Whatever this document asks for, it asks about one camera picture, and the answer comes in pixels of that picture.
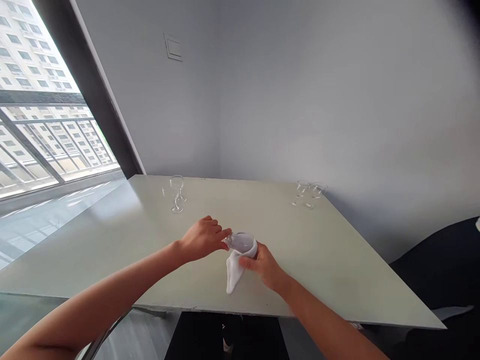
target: white table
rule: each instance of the white table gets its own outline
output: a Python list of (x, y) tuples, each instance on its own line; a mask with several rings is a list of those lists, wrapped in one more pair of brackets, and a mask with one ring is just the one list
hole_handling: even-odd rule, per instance
[[(0, 271), (0, 292), (70, 298), (211, 215), (267, 244), (287, 273), (348, 321), (445, 328), (326, 198), (310, 210), (291, 205), (292, 183), (185, 178), (184, 210), (172, 214), (161, 191), (168, 179), (132, 177)], [(216, 251), (182, 266), (136, 305), (292, 315), (250, 271), (227, 295), (228, 256)]]

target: human hand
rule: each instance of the human hand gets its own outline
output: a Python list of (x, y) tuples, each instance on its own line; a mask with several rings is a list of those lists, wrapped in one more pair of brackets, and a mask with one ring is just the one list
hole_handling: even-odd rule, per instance
[(201, 218), (178, 241), (185, 262), (204, 258), (216, 250), (230, 250), (222, 240), (231, 233), (232, 229), (222, 230), (219, 222), (211, 216)]
[(241, 256), (238, 263), (243, 268), (259, 274), (260, 279), (268, 288), (280, 294), (285, 289), (289, 276), (277, 263), (268, 247), (258, 241), (257, 243), (256, 258)]

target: white wall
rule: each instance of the white wall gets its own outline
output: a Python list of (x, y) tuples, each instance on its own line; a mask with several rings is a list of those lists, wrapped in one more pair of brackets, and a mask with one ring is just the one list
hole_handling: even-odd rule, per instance
[(224, 0), (220, 18), (223, 178), (327, 183), (387, 261), (480, 215), (479, 63), (446, 2)]
[(146, 173), (219, 177), (219, 1), (75, 2)]

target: empty wine glass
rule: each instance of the empty wine glass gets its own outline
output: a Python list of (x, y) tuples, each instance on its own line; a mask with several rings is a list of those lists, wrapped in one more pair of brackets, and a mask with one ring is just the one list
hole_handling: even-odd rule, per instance
[(171, 187), (162, 187), (161, 193), (166, 199), (173, 201), (173, 207), (170, 209), (174, 214), (180, 214), (184, 207), (182, 204), (179, 205), (179, 198), (180, 198), (180, 191), (179, 189), (175, 188), (172, 189)]
[(172, 189), (178, 190), (178, 202), (184, 203), (187, 201), (187, 198), (182, 196), (182, 189), (184, 187), (184, 178), (181, 175), (174, 175), (170, 178), (170, 186)]
[(310, 184), (306, 181), (299, 180), (296, 182), (296, 199), (292, 201), (293, 206), (297, 206), (297, 201), (305, 196), (306, 191), (310, 188)]
[(322, 196), (324, 196), (329, 187), (327, 184), (319, 181), (314, 182), (310, 187), (312, 188), (310, 199), (305, 204), (305, 206), (311, 210), (315, 207), (313, 201), (316, 199), (320, 199)]

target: white napkin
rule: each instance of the white napkin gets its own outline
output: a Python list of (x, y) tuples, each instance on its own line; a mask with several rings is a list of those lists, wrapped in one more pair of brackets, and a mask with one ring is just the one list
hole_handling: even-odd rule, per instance
[(239, 264), (239, 258), (241, 256), (246, 256), (253, 259), (257, 254), (258, 249), (257, 240), (253, 240), (253, 246), (247, 252), (241, 253), (240, 251), (233, 250), (226, 260), (226, 293), (233, 293), (235, 287), (237, 286), (240, 278), (244, 274), (244, 268)]

